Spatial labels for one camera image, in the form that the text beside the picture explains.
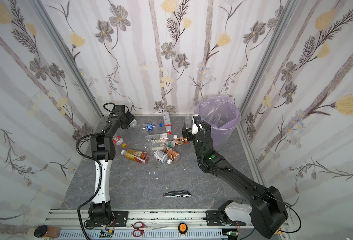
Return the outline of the yellow label tea bottle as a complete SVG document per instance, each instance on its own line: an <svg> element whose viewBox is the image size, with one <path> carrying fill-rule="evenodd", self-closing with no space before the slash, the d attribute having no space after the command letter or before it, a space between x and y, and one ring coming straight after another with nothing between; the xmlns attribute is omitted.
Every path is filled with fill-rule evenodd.
<svg viewBox="0 0 353 240"><path fill-rule="evenodd" d="M126 159L147 165L149 161L149 153L137 151L137 150L122 150L121 155L123 155Z"/></svg>

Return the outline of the white label clear bottle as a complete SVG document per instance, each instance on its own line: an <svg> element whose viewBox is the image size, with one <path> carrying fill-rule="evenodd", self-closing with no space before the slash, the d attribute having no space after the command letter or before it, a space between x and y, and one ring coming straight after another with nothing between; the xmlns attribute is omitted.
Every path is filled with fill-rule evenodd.
<svg viewBox="0 0 353 240"><path fill-rule="evenodd" d="M129 124L129 126L130 126L131 128L135 127L136 125L137 125L136 119L132 120L131 123Z"/></svg>

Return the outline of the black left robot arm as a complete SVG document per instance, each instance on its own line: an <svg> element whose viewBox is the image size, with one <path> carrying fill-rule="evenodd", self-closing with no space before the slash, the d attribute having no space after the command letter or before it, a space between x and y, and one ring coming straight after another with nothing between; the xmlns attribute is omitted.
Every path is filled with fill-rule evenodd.
<svg viewBox="0 0 353 240"><path fill-rule="evenodd" d="M107 226L115 217L111 210L109 194L109 176L112 160L116 150L113 136L118 129L129 129L135 116L125 105L106 103L113 108L108 110L109 115L105 127L97 133L80 137L76 141L76 151L84 158L95 163L95 188L93 195L77 208L78 218L82 229L93 229L96 226Z"/></svg>

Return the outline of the white red label bottle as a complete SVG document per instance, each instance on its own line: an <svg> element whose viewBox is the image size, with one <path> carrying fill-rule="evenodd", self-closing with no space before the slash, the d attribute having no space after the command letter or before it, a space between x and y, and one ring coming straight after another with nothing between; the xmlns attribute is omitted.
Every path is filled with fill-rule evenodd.
<svg viewBox="0 0 353 240"><path fill-rule="evenodd" d="M162 113L162 117L163 117L163 122L164 122L164 127L166 129L166 132L168 134L172 134L171 131L171 121L170 121L170 115L169 112L165 111Z"/></svg>

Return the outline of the red cap small bottle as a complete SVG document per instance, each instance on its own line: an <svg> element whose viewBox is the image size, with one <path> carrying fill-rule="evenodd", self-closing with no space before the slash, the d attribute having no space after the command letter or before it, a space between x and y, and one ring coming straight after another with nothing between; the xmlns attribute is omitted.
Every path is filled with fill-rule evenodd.
<svg viewBox="0 0 353 240"><path fill-rule="evenodd" d="M112 141L116 146L121 146L124 149L127 147L127 144L124 142L124 139L119 135L115 135Z"/></svg>

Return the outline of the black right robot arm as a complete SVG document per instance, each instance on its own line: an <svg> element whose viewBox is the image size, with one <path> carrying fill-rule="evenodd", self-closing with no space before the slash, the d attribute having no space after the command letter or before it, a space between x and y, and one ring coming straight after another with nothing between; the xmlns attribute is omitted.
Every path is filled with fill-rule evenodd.
<svg viewBox="0 0 353 240"><path fill-rule="evenodd" d="M266 239L282 231L289 218L287 210L292 207L283 201L278 189L253 181L219 154L214 149L211 125L199 115L186 117L182 135L193 144L200 170L223 180L246 200L245 204L229 200L217 211L207 211L207 226L228 228L241 224L254 228Z"/></svg>

